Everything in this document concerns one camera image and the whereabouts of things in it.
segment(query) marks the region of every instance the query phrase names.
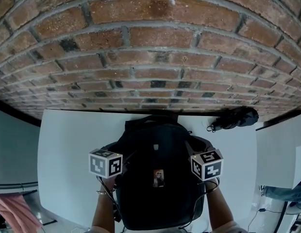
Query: white sleeve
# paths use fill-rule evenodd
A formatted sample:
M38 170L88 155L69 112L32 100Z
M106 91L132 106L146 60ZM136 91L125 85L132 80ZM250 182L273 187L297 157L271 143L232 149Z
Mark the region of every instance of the white sleeve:
M110 232L101 227L92 226L91 229L89 231L87 231L86 233L110 233Z
M215 229L213 233L248 233L248 232L240 228L236 222L231 221Z

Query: backpack strap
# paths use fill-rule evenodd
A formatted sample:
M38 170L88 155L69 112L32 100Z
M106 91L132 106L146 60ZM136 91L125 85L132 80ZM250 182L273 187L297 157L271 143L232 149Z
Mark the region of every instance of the backpack strap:
M179 124L176 119L172 118L171 116L166 115L150 115L142 119L126 121L125 124L125 133L138 130L139 128L143 127L146 122L153 121L157 122L158 124L172 124L176 126L180 126L185 129L184 126Z

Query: white tabletop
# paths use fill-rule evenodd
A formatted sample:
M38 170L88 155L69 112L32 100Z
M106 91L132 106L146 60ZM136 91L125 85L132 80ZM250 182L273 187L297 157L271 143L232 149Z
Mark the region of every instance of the white tabletop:
M96 177L88 172L88 153L117 141L125 121L147 115L45 110L38 146L41 204L74 223L89 227L97 204ZM248 216L256 179L255 127L207 132L209 116L179 116L193 135L221 150L224 171L220 188L235 220ZM207 202L199 220L208 220Z

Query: pink fabric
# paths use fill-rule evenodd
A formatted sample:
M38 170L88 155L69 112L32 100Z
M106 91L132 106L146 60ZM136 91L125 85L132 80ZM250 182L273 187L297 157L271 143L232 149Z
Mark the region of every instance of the pink fabric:
M0 194L0 214L15 233L34 233L42 227L19 193Z

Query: hand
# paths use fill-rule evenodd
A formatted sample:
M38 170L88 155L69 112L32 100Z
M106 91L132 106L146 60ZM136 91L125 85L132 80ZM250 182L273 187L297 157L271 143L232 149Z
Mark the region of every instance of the hand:
M109 189L110 191L112 191L113 188L114 188L116 177L117 177L117 175L113 176L113 177L111 177L109 179L103 179L103 183L106 185L107 189Z

